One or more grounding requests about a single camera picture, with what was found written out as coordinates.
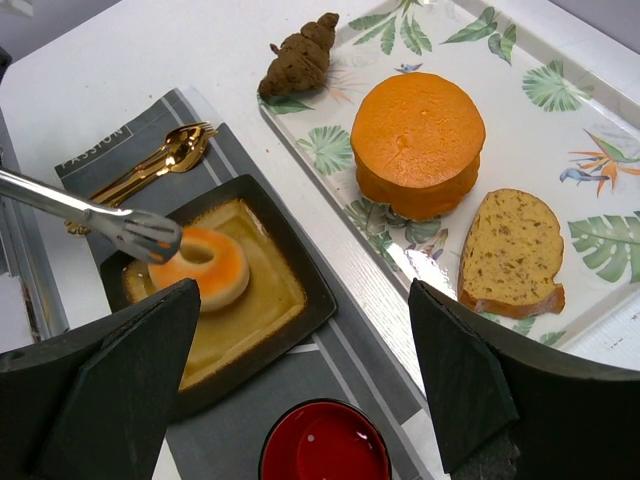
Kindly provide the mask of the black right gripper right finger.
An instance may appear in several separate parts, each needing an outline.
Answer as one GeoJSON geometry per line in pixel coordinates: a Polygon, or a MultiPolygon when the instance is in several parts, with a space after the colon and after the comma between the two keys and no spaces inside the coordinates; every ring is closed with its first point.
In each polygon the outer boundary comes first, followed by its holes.
{"type": "Polygon", "coordinates": [[[414,280],[414,342],[454,479],[635,479],[639,374],[545,346],[414,280]]]}

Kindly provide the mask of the orange glazed donut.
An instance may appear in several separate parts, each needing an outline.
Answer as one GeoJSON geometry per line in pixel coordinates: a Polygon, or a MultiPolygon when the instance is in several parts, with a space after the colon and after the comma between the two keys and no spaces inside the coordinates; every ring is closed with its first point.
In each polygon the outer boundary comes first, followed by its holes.
{"type": "Polygon", "coordinates": [[[180,249],[165,264],[148,265],[151,282],[163,289],[183,279],[196,281],[200,310],[214,311],[234,302],[247,288],[250,269],[241,245],[229,235],[186,227],[180,249]]]}

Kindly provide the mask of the silver metal tongs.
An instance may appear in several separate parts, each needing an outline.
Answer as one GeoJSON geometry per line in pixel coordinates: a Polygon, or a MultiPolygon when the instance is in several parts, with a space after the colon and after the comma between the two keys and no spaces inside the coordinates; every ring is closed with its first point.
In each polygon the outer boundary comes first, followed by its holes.
{"type": "Polygon", "coordinates": [[[182,227],[156,213],[99,205],[6,169],[1,194],[100,233],[145,263],[164,264],[180,249],[182,227]]]}

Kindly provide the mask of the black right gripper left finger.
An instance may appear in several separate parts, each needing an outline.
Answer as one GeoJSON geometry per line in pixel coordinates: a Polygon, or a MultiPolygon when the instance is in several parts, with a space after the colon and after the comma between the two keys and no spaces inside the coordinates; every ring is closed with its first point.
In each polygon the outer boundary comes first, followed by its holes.
{"type": "Polygon", "coordinates": [[[1,356],[4,479],[149,479],[200,309],[182,280],[1,356]]]}

